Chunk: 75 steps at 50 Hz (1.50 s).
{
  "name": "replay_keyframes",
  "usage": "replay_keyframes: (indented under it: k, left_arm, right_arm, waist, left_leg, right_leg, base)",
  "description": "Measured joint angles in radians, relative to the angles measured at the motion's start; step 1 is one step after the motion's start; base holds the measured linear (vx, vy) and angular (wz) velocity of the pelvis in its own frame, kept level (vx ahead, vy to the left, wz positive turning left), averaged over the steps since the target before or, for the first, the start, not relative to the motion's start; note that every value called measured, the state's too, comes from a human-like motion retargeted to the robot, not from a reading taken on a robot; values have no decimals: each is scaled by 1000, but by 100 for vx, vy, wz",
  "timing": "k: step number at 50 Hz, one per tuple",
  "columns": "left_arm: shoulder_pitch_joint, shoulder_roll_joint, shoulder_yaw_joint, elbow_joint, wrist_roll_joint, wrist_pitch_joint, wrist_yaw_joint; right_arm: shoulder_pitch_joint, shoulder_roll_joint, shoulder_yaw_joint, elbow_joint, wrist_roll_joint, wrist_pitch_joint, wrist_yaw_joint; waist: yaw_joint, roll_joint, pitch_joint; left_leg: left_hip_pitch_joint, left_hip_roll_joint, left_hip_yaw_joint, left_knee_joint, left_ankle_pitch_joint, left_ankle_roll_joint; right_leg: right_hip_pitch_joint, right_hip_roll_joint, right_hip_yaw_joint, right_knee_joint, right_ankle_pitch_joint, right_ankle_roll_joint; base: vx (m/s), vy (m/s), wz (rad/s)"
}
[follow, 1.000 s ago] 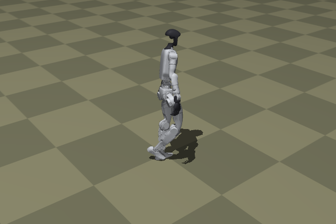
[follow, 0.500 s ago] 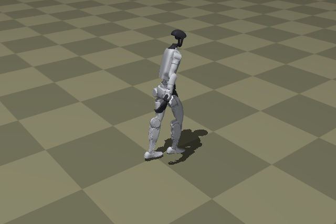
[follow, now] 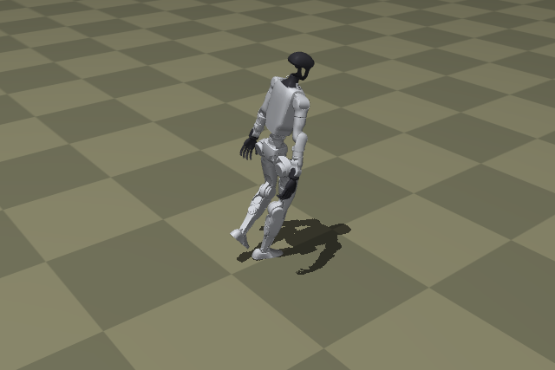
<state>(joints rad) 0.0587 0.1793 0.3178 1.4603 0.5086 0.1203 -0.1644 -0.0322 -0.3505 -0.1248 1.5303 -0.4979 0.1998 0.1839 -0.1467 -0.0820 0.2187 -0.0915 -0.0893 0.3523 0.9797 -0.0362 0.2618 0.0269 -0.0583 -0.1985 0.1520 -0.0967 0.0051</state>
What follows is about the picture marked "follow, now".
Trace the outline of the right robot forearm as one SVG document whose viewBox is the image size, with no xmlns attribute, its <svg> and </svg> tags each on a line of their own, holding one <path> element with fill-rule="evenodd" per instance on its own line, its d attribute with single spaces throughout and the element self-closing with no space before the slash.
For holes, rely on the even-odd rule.
<svg viewBox="0 0 555 370">
<path fill-rule="evenodd" d="M 302 173 L 303 158 L 304 158 L 304 148 L 307 142 L 307 135 L 305 133 L 300 133 L 297 136 L 296 144 L 292 147 L 292 161 L 291 168 L 296 169 L 294 177 L 299 177 Z M 290 169 L 291 171 L 291 169 Z"/>
</svg>

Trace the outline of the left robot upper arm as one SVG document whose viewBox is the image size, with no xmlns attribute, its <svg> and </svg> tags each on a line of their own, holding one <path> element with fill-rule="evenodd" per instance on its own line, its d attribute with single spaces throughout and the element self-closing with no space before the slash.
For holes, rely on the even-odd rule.
<svg viewBox="0 0 555 370">
<path fill-rule="evenodd" d="M 262 105 L 262 107 L 261 107 L 261 111 L 262 111 L 264 114 L 266 114 L 267 107 L 268 107 L 268 105 L 269 105 L 269 101 L 270 101 L 270 98 L 271 98 L 271 92 L 272 92 L 272 89 L 273 89 L 273 87 L 274 87 L 274 84 L 275 84 L 276 81 L 277 81 L 278 79 L 280 79 L 280 78 L 283 78 L 283 77 L 274 76 L 274 77 L 271 79 L 270 88 L 269 88 L 269 90 L 268 90 L 268 92 L 267 92 L 267 94 L 266 94 L 266 96 L 265 96 L 265 98 L 264 98 L 264 103 L 263 103 L 263 105 Z"/>
</svg>

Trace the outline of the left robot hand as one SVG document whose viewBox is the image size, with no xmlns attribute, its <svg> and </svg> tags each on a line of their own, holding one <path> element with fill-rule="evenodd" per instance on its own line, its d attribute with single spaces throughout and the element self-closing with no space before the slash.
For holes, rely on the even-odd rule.
<svg viewBox="0 0 555 370">
<path fill-rule="evenodd" d="M 254 149 L 255 144 L 257 143 L 257 140 L 258 140 L 258 137 L 257 137 L 257 138 L 256 138 L 256 137 L 252 137 L 252 134 L 253 134 L 253 129 L 251 130 L 251 132 L 250 132 L 250 134 L 249 134 L 249 137 L 250 137 L 250 138 L 248 138 L 248 139 L 245 141 L 245 143 L 243 144 L 243 146 L 242 146 L 242 148 L 241 148 L 241 150 L 240 150 L 240 156 L 242 156 L 242 152 L 243 152 L 243 158 L 246 157 L 246 159 L 248 159 L 248 153 L 249 153 L 249 151 L 250 151 L 250 160 L 251 160 L 252 150 Z M 248 149 L 247 149 L 247 148 L 248 148 Z M 251 150 L 250 150 L 250 149 L 251 149 Z M 244 151 L 243 151 L 243 150 L 244 150 Z M 246 150 L 247 150 L 247 152 L 246 152 Z M 246 156 L 245 156 L 245 152 L 246 152 Z M 256 151 L 256 148 L 255 148 L 255 153 L 256 153 L 256 155 L 258 155 L 258 152 Z"/>
</svg>

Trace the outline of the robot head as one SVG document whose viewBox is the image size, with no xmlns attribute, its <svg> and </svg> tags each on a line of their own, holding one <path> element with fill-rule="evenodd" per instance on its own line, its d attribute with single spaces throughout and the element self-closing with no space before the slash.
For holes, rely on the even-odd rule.
<svg viewBox="0 0 555 370">
<path fill-rule="evenodd" d="M 305 80 L 308 76 L 310 69 L 314 66 L 313 59 L 304 52 L 295 52 L 292 53 L 288 57 L 288 61 L 295 65 L 297 68 L 297 72 L 294 74 L 290 74 L 290 76 L 286 80 L 282 80 L 281 82 L 289 88 L 296 88 L 296 83 L 299 80 Z M 305 68 L 304 76 L 302 76 L 302 68 Z"/>
</svg>

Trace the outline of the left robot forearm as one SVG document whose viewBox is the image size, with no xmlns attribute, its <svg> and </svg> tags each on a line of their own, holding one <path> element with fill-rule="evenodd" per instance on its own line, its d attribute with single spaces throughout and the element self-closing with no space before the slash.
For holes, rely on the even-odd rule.
<svg viewBox="0 0 555 370">
<path fill-rule="evenodd" d="M 259 137 L 260 133 L 264 130 L 265 120 L 266 120 L 266 114 L 264 114 L 260 108 L 258 110 L 256 122 L 254 123 L 252 137 L 256 137 L 256 138 Z"/>
</svg>

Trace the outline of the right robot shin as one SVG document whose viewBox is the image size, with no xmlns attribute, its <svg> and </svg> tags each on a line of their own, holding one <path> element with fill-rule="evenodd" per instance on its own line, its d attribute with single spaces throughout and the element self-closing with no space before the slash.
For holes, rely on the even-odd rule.
<svg viewBox="0 0 555 370">
<path fill-rule="evenodd" d="M 284 213 L 283 208 L 277 207 L 271 212 L 271 216 L 269 214 L 266 216 L 264 222 L 264 238 L 260 248 L 263 248 L 263 253 L 269 252 L 269 248 L 283 225 L 286 213 Z"/>
</svg>

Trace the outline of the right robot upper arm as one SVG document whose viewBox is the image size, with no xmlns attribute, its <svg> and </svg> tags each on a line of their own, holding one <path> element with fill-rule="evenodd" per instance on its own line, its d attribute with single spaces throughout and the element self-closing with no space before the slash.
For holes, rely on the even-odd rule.
<svg viewBox="0 0 555 370">
<path fill-rule="evenodd" d="M 292 139 L 296 143 L 297 136 L 303 132 L 306 117 L 310 108 L 310 101 L 303 94 L 295 94 L 292 102 L 294 113 Z M 307 135 L 307 134 L 306 134 Z M 308 136 L 307 136 L 308 138 Z"/>
</svg>

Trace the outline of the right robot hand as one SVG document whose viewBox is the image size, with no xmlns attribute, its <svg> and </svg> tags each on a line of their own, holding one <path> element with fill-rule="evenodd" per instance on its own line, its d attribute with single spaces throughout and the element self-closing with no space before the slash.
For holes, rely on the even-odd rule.
<svg viewBox="0 0 555 370">
<path fill-rule="evenodd" d="M 299 177 L 294 177 L 296 173 L 296 169 L 295 168 L 291 168 L 291 171 L 289 173 L 289 178 L 290 180 L 288 181 L 288 183 L 285 186 L 284 191 L 282 192 L 282 194 L 280 195 L 276 195 L 278 198 L 281 198 L 282 200 L 290 198 L 291 194 L 294 193 L 294 191 L 296 190 L 296 186 L 297 186 L 297 180 L 299 180 Z"/>
</svg>

